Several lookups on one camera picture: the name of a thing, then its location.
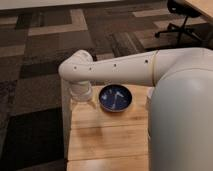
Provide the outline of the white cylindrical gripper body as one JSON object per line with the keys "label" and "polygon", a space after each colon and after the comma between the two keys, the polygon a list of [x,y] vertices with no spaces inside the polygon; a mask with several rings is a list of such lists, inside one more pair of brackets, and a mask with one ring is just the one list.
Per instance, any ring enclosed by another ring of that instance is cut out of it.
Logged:
{"label": "white cylindrical gripper body", "polygon": [[70,84],[71,97],[79,102],[86,102],[92,98],[92,86],[89,81]]}

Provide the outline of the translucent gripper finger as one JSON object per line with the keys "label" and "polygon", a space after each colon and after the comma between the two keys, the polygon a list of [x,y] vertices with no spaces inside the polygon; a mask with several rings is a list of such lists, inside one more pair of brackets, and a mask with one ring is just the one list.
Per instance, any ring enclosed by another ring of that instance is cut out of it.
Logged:
{"label": "translucent gripper finger", "polygon": [[95,103],[93,100],[90,100],[90,101],[88,102],[88,104],[89,104],[91,107],[96,108],[96,103]]}

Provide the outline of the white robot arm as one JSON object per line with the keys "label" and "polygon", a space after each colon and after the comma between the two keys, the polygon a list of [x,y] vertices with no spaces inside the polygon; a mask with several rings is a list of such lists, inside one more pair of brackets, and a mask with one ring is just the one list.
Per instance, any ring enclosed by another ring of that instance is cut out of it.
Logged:
{"label": "white robot arm", "polygon": [[91,98],[93,81],[151,87],[150,171],[213,171],[213,50],[161,49],[101,61],[78,50],[58,72],[81,101]]}

